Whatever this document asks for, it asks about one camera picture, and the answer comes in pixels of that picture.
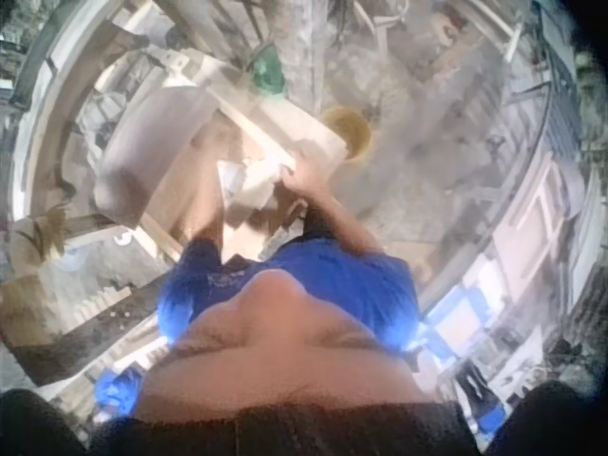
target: blue shirt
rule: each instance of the blue shirt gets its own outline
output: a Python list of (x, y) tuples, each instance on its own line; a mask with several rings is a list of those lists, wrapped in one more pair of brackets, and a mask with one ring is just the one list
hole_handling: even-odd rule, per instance
[(407, 263), (384, 254), (354, 256), (328, 238), (293, 241), (268, 261), (230, 273), (212, 242), (195, 240), (161, 290), (159, 325), (169, 343), (209, 307), (234, 297), (257, 273), (281, 269), (318, 299), (330, 301), (367, 326), (389, 351), (400, 352), (420, 321)]

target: hand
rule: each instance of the hand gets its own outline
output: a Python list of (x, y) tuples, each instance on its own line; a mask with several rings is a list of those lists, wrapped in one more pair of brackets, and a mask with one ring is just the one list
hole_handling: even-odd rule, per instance
[(318, 162), (300, 150), (292, 150), (291, 153), (295, 158), (295, 171), (281, 168), (285, 187), (309, 202), (331, 197), (330, 186), (325, 181)]

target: green object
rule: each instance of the green object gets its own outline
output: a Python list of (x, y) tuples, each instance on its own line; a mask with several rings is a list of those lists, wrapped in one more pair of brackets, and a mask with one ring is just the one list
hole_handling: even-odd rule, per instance
[(260, 91), (278, 95), (285, 90), (285, 78), (275, 45), (269, 45), (259, 52), (253, 62), (253, 81)]

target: person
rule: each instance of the person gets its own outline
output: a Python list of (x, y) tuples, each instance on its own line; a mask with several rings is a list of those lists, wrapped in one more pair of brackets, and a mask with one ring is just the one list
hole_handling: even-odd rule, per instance
[(503, 424), (506, 413), (503, 403), (490, 389), (479, 368), (472, 361), (466, 360), (454, 379), (466, 395), (479, 431), (487, 436), (494, 434)]
[[(169, 325), (171, 351), (129, 415), (86, 449), (50, 404), (9, 391), (0, 397), (3, 454), (478, 455), (460, 406), (424, 394), (396, 353), (418, 315), (407, 266), (382, 254), (316, 176), (298, 157), (283, 180), (333, 237), (305, 233), (237, 272), (219, 265), (217, 244), (194, 240), (161, 298), (164, 315), (186, 326)], [(566, 386), (542, 386), (486, 454), (573, 454), (588, 413)]]
[[(233, 299), (249, 295), (247, 286), (260, 281), (268, 281), (271, 287), (256, 296), (261, 302), (269, 300), (268, 294), (286, 293), (276, 296), (283, 308), (295, 305), (288, 302), (295, 298), (328, 309), (330, 314), (338, 308), (389, 351), (401, 352), (414, 336), (420, 315), (407, 263), (387, 256), (332, 196), (312, 157), (300, 150), (293, 154), (296, 169), (293, 173), (283, 169), (282, 181), (309, 205), (304, 234), (268, 261), (235, 270), (220, 261), (222, 217), (195, 233), (161, 292), (159, 324), (170, 344), (205, 311), (211, 312), (219, 303), (239, 302), (243, 296)], [(267, 278), (262, 279), (262, 272), (268, 272)], [(296, 294), (298, 286), (302, 293)], [(222, 304), (212, 314), (229, 305)]]

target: blue object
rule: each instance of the blue object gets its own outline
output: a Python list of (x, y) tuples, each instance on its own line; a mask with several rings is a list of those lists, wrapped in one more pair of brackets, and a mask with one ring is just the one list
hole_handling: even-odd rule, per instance
[(489, 435), (496, 432), (500, 426), (503, 425), (506, 419), (506, 413), (502, 404), (499, 404), (493, 408), (490, 412), (477, 420), (479, 431), (483, 434)]
[(354, 256), (333, 239), (315, 238), (286, 244), (268, 261), (238, 273), (224, 270), (212, 242), (190, 242), (161, 291), (162, 335), (175, 342), (203, 311), (231, 299), (268, 269), (288, 272), (309, 294), (346, 311), (389, 351), (400, 352), (416, 333), (420, 313), (405, 261), (383, 254)]
[(120, 374), (104, 370), (95, 384), (95, 400), (102, 407), (116, 407), (121, 416), (126, 416), (135, 405), (142, 380), (135, 368), (127, 368)]

